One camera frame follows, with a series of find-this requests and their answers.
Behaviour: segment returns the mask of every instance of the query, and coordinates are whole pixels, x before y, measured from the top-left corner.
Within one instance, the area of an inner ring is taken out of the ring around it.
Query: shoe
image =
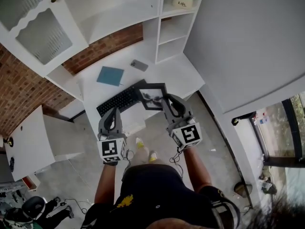
[[[61,201],[61,198],[60,197],[56,197],[53,199],[56,203],[59,203]]]
[[[72,212],[72,208],[71,208],[70,205],[68,205],[68,206],[66,207],[66,210],[69,212],[69,218],[70,218],[70,219],[74,218],[74,214],[73,214],[73,212]]]
[[[148,157],[149,163],[155,161],[158,158],[158,154],[156,151],[151,151]]]
[[[142,139],[140,139],[139,137],[136,137],[136,139],[135,139],[135,145],[136,145],[137,148],[142,148],[142,147],[144,147],[144,143],[143,143]]]

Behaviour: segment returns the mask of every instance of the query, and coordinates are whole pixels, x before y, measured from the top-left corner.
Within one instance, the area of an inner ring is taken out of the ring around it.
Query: black keyboard
[[[113,107],[119,108],[120,112],[122,113],[126,109],[138,103],[140,100],[138,98],[137,93],[135,92],[135,86],[137,84],[143,84],[143,83],[146,83],[144,79],[128,87],[124,91],[120,92],[119,94],[115,95],[111,99],[107,100],[106,102],[98,106],[96,109],[99,112],[100,116],[103,117],[103,115]]]

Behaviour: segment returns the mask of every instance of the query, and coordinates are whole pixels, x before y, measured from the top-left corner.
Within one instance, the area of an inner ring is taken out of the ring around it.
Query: person's arm
[[[104,166],[94,198],[95,204],[114,204],[115,167]]]
[[[194,191],[199,193],[203,187],[211,186],[211,177],[199,158],[196,147],[187,148],[183,154]]]

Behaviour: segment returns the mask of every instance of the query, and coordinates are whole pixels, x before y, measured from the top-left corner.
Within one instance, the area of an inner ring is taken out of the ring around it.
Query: black shirt
[[[213,209],[219,205],[224,205],[219,212],[226,211],[221,217],[217,216],[217,209]],[[238,208],[217,188],[203,187],[198,194],[184,185],[171,166],[140,165],[126,171],[115,205],[94,204],[82,228],[144,229],[164,218],[178,218],[208,228],[219,228],[217,219],[226,218],[225,224],[229,225],[225,228],[234,228],[234,215],[239,221]]]

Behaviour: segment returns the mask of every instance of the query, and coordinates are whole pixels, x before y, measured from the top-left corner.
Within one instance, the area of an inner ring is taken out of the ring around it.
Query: concrete floor
[[[228,148],[223,141],[216,125],[207,112],[197,94],[194,94],[188,102],[192,105],[196,120],[200,122],[203,140],[197,146],[198,154],[206,165],[213,181],[213,185],[221,189],[241,210],[249,205],[246,198],[242,198],[233,191],[234,185],[240,182],[240,177]],[[37,174],[41,181],[36,192],[31,195],[45,197],[48,201],[59,196],[61,199],[74,198],[82,208],[89,208],[94,201],[95,191],[100,179],[103,164],[96,145],[96,137],[93,134],[86,114],[76,118],[75,123],[84,125],[86,129],[83,145],[85,153],[72,160],[57,162],[43,173]],[[143,139],[149,149],[158,152],[159,158],[169,165],[168,161],[176,153],[175,142],[168,136],[165,128],[167,122],[163,113],[158,113],[146,121],[146,128],[127,138],[129,149],[134,149],[134,141],[138,136]],[[121,189],[121,179],[127,166],[127,161],[120,161],[116,169],[115,197],[117,198]],[[183,155],[179,164],[184,170],[183,180],[187,187],[192,188]],[[68,201],[73,208],[74,219],[65,219],[59,228],[80,228],[84,215],[74,201]]]

